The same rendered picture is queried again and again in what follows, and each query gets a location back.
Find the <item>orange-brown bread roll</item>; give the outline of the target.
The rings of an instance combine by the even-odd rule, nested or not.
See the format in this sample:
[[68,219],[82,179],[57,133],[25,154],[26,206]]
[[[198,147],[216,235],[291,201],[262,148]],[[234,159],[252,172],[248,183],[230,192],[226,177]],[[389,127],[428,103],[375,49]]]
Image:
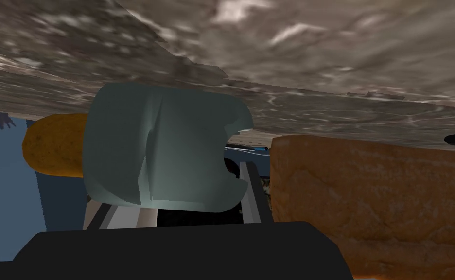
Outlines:
[[23,158],[35,171],[83,177],[82,148],[88,114],[53,114],[35,121],[22,143]]

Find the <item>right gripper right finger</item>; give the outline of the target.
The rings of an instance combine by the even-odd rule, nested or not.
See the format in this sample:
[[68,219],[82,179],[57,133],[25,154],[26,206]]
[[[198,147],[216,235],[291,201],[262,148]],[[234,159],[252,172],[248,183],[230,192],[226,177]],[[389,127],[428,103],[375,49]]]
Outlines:
[[255,163],[240,163],[240,179],[248,183],[247,191],[241,200],[243,222],[245,224],[274,222]]

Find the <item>grey-green mug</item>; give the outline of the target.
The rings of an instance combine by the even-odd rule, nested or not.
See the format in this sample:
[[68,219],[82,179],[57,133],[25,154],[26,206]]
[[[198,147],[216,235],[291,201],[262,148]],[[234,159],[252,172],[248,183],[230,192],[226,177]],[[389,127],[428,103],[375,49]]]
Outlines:
[[84,130],[87,193],[118,206],[225,212],[247,191],[225,167],[225,145],[252,127],[247,106],[230,95],[108,83]]

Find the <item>brown bread loaf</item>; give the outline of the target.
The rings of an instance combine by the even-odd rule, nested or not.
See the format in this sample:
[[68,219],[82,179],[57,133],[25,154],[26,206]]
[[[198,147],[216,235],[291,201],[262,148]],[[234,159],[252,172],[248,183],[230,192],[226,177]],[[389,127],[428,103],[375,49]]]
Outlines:
[[455,280],[455,151],[301,135],[270,158],[274,219],[312,224],[353,276]]

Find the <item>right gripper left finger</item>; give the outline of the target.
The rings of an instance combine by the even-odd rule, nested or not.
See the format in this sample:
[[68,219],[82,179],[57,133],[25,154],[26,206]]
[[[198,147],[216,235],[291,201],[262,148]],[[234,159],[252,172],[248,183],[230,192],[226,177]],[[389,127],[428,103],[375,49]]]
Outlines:
[[157,226],[158,209],[121,207],[95,200],[87,203],[83,230],[153,228]]

